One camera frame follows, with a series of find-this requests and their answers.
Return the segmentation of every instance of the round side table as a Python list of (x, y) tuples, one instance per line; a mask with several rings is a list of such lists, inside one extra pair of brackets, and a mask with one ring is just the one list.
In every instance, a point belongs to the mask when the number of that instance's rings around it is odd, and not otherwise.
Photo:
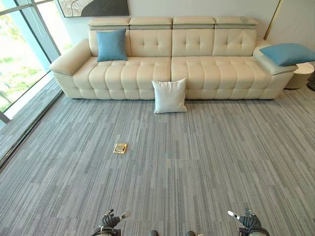
[(292, 79), (285, 86), (286, 89), (299, 89), (304, 86), (307, 79), (314, 72), (314, 67), (310, 63), (296, 64), (298, 69), (294, 71)]

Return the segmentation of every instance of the headrest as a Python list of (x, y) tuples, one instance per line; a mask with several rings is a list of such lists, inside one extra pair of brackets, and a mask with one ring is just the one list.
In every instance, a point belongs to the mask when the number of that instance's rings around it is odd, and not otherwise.
[(129, 29), (128, 17), (99, 17), (92, 18), (88, 23), (90, 30), (119, 30), (121, 28)]
[(172, 28), (172, 18), (132, 17), (129, 26), (131, 30), (169, 30)]
[(209, 16), (175, 17), (173, 29), (214, 29), (215, 23)]
[(216, 29), (255, 29), (258, 21), (244, 16), (216, 17)]

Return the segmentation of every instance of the sofa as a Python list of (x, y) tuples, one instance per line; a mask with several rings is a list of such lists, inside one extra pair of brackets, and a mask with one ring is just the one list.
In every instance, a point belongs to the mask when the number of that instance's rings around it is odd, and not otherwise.
[[(259, 49), (246, 17), (93, 18), (84, 39), (50, 66), (67, 97), (154, 99), (152, 80), (186, 78), (186, 99), (274, 99), (297, 66)], [(97, 62), (97, 31), (126, 28), (125, 60)]]

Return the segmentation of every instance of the painting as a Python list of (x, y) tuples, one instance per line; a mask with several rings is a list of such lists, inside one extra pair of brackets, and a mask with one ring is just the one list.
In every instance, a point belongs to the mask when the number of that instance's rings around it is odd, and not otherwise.
[(64, 17), (128, 16), (127, 0), (58, 0)]

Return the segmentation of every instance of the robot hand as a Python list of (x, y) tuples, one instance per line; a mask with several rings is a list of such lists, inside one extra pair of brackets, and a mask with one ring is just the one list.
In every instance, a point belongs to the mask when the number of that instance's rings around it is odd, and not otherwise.
[(102, 219), (102, 225), (100, 225), (100, 227), (110, 227), (110, 228), (114, 228), (119, 222), (120, 222), (120, 218), (118, 216), (114, 217), (114, 213), (112, 213), (114, 211), (114, 209), (108, 210)]
[(121, 216), (114, 216), (114, 209), (108, 210), (102, 219), (102, 223), (99, 225), (91, 236), (95, 235), (106, 235), (106, 236), (120, 236), (121, 230), (115, 230), (115, 226), (123, 219), (130, 216), (130, 212), (126, 212)]
[(228, 214), (232, 216), (234, 219), (237, 219), (239, 222), (241, 222), (246, 228), (248, 228), (248, 229), (239, 228), (239, 235), (242, 235), (242, 236), (256, 235), (255, 232), (257, 232), (257, 233), (262, 233), (258, 235), (269, 236), (268, 231), (261, 227), (260, 220), (253, 213), (252, 210), (246, 208), (245, 216), (238, 216), (237, 214), (231, 211), (228, 211)]
[(246, 227), (246, 228), (261, 228), (261, 222), (258, 217), (249, 210), (248, 208), (245, 209), (245, 216), (240, 216), (239, 221)]

